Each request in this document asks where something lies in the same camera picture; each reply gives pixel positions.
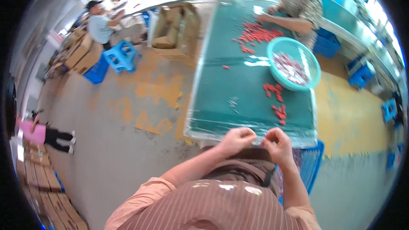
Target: floor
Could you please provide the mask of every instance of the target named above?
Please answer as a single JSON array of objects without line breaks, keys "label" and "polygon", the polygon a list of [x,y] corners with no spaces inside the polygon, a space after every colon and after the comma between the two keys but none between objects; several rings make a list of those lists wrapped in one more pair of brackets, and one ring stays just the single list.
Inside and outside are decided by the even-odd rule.
[{"label": "floor", "polygon": [[[144,56],[134,74],[110,69],[102,84],[92,85],[72,73],[47,81],[40,97],[41,122],[77,133],[73,156],[48,151],[90,230],[103,229],[150,177],[198,153],[196,142],[182,136],[195,62],[138,49]],[[386,150],[397,138],[382,122],[381,101],[349,87],[336,59],[318,59],[324,71],[315,89],[318,131],[326,147],[312,205],[323,229],[364,230],[394,181]]]}]

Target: light blue shirt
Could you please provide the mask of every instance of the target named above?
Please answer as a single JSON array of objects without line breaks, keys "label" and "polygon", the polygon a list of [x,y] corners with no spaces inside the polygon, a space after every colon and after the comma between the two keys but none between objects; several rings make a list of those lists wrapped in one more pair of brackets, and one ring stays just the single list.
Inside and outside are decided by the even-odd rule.
[{"label": "light blue shirt", "polygon": [[98,43],[108,43],[112,33],[112,28],[107,27],[106,24],[110,21],[105,15],[93,15],[88,21],[88,30],[91,37]]}]

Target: black cap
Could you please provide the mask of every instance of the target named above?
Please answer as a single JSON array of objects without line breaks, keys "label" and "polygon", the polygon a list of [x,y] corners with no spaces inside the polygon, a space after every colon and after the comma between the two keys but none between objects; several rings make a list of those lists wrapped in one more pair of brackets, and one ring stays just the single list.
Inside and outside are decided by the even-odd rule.
[{"label": "black cap", "polygon": [[88,9],[88,11],[89,11],[91,8],[93,8],[94,6],[96,6],[96,5],[98,5],[99,3],[102,3],[102,2],[103,2],[103,0],[101,0],[101,1],[91,0],[91,1],[88,2],[88,4],[87,4],[87,9]]}]

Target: black pants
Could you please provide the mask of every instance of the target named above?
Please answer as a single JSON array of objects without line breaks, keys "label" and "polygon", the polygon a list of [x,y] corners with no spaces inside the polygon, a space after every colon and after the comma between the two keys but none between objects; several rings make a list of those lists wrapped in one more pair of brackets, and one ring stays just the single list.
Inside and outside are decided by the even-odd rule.
[{"label": "black pants", "polygon": [[111,49],[111,43],[108,41],[108,43],[103,43],[102,46],[104,47],[105,50]]},{"label": "black pants", "polygon": [[53,148],[59,151],[63,151],[65,153],[68,153],[69,151],[69,146],[61,146],[58,144],[57,139],[60,138],[65,141],[70,141],[72,140],[73,136],[69,133],[65,132],[59,132],[57,129],[52,129],[52,128],[46,128],[45,129],[45,141],[44,143],[47,143],[51,145]]}]

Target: blue crate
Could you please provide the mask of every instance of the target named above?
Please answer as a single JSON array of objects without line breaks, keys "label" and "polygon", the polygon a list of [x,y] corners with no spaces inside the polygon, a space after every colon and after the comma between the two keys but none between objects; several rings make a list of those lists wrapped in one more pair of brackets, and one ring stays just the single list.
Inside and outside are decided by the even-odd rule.
[{"label": "blue crate", "polygon": [[341,44],[335,34],[320,28],[317,30],[317,41],[313,53],[321,54],[327,58],[333,58],[335,53],[340,49]]},{"label": "blue crate", "polygon": [[[324,155],[324,148],[324,142],[318,141],[316,147],[307,148],[301,151],[302,163],[300,167],[300,176],[308,194],[310,194],[313,189],[315,179],[317,178],[322,156]],[[283,204],[283,197],[279,197],[278,200]]]},{"label": "blue crate", "polygon": [[93,84],[100,84],[105,78],[105,74],[108,71],[109,64],[105,60],[104,54],[101,54],[101,58],[95,63],[87,72],[84,73],[84,77]]}]

